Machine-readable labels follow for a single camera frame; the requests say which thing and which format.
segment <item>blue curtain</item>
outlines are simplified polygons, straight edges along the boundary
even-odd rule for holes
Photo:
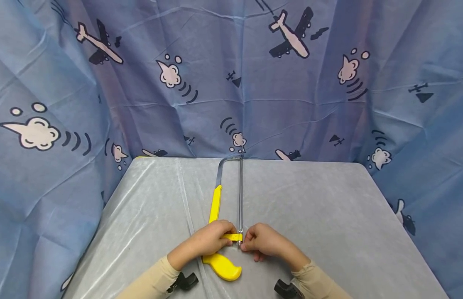
[[[0,299],[59,298],[132,158],[363,164],[463,298],[463,0],[0,0]]]

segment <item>right hand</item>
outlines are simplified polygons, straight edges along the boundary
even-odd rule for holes
[[[265,255],[281,256],[285,248],[292,244],[268,224],[257,223],[246,232],[241,244],[242,251],[254,251],[254,261],[262,262]]]

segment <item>gray table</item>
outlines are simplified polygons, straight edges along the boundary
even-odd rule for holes
[[[209,217],[219,159],[136,158],[103,211],[65,299],[111,299]],[[357,299],[448,298],[360,164],[245,160],[244,229],[269,223]],[[237,224],[238,161],[225,163],[220,218]],[[236,246],[235,282],[208,265],[183,272],[200,283],[173,298],[278,298],[285,265],[254,263]]]

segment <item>yellow handle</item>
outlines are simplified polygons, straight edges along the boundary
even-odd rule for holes
[[[218,215],[220,214],[221,189],[222,186],[218,185],[213,192],[213,201],[211,202],[210,219],[208,223],[218,220]]]
[[[224,280],[234,281],[241,275],[241,267],[236,267],[228,258],[220,254],[202,256],[203,264],[208,264]]]
[[[234,242],[237,242],[239,240],[243,240],[243,234],[241,233],[225,233],[223,235],[223,238],[232,240]]]

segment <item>small airplane print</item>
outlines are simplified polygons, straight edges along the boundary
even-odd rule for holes
[[[103,25],[99,19],[97,19],[97,26],[100,33],[100,40],[93,35],[88,34],[87,28],[82,22],[78,22],[78,25],[79,28],[74,29],[75,32],[77,32],[77,40],[80,43],[87,40],[90,44],[97,48],[97,51],[89,58],[91,63],[94,65],[103,64],[103,61],[108,61],[109,58],[119,64],[123,63],[123,59],[110,48],[111,44],[108,41],[109,35],[105,30],[105,25]]]

